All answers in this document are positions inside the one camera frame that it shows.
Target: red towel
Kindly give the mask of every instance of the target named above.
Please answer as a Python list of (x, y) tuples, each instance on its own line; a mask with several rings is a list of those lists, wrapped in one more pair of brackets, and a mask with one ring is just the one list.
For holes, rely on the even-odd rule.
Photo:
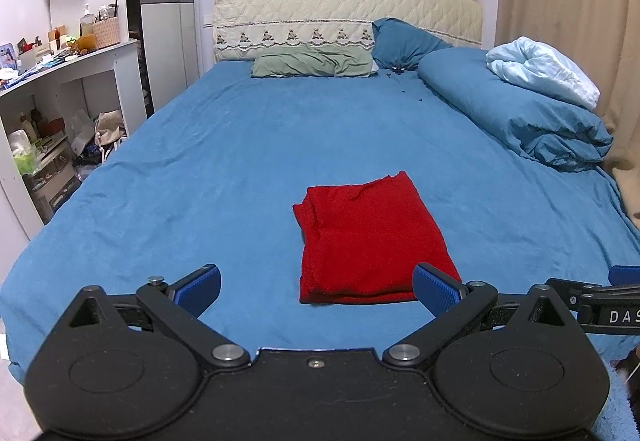
[(415, 300), (411, 280), (419, 262), (460, 280), (404, 171), (364, 185), (308, 188), (293, 212), (305, 238), (301, 303)]

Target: basket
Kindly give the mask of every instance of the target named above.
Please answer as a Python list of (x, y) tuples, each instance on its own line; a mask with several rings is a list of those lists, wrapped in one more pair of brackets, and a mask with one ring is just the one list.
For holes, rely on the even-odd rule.
[(94, 22), (95, 42), (98, 49), (120, 43), (120, 22), (117, 17)]

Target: pillow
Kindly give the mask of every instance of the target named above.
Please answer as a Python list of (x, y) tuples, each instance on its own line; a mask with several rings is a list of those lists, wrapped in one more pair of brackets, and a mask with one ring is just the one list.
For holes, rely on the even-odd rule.
[(486, 66), (486, 51), (430, 53), (418, 76), (487, 134), (528, 160), (579, 172), (599, 165), (613, 138), (587, 109), (507, 83)]
[(427, 53), (452, 47), (434, 34), (398, 18), (380, 18), (372, 27), (376, 41), (373, 59), (385, 69), (415, 70)]
[(357, 46), (276, 46), (258, 55), (251, 68), (253, 78), (288, 76), (369, 76), (371, 53)]

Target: beige curtain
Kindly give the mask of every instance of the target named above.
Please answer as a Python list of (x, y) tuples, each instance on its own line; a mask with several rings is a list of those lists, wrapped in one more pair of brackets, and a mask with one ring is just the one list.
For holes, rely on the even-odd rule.
[(640, 228), (640, 0), (499, 0), (496, 43), (521, 35), (574, 60), (599, 87), (614, 135), (605, 168)]

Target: headboard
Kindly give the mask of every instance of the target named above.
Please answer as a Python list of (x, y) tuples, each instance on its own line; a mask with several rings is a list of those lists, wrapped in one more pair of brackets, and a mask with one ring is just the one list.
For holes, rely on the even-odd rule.
[(252, 59), (283, 44), (373, 47), (371, 23), (397, 17), (454, 46), (480, 47), (482, 7), (470, 0), (216, 0), (215, 59)]

